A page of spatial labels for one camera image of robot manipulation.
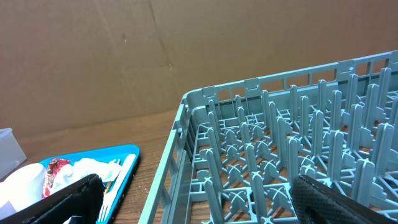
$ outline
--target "fork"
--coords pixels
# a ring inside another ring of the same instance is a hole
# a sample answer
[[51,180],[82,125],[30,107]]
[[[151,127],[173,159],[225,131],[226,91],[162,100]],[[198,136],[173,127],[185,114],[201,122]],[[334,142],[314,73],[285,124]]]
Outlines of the fork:
[[114,199],[116,198],[120,186],[122,185],[124,178],[127,176],[127,173],[129,172],[129,169],[132,166],[132,162],[134,162],[135,158],[135,154],[129,154],[124,160],[122,169],[118,177],[116,178],[112,190],[104,195],[104,200],[101,206],[101,210],[99,211],[97,222],[103,222],[106,220],[106,217],[108,217]]

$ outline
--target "wooden table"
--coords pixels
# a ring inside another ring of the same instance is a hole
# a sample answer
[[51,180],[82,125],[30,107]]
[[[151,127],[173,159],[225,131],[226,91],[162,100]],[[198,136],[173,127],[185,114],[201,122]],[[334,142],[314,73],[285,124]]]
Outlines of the wooden table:
[[[177,110],[111,121],[18,139],[27,156],[23,165],[46,157],[132,143],[141,150],[141,163],[123,200],[115,223],[137,223]],[[158,211],[155,223],[161,219]]]

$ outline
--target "red wrapper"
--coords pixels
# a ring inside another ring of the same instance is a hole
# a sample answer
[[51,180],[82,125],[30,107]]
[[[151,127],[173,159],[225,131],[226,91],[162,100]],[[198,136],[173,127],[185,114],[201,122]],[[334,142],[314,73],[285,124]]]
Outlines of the red wrapper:
[[54,158],[49,163],[49,168],[44,179],[43,194],[42,198],[50,196],[50,188],[54,183],[55,176],[60,172],[61,168],[67,164],[70,164],[70,160]]

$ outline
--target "dish rack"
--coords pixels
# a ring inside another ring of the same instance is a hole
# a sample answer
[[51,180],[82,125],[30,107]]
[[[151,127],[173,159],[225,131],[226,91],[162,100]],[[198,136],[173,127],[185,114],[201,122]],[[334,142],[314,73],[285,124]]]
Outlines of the dish rack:
[[190,91],[139,223],[298,223],[299,174],[397,220],[397,124],[398,50]]

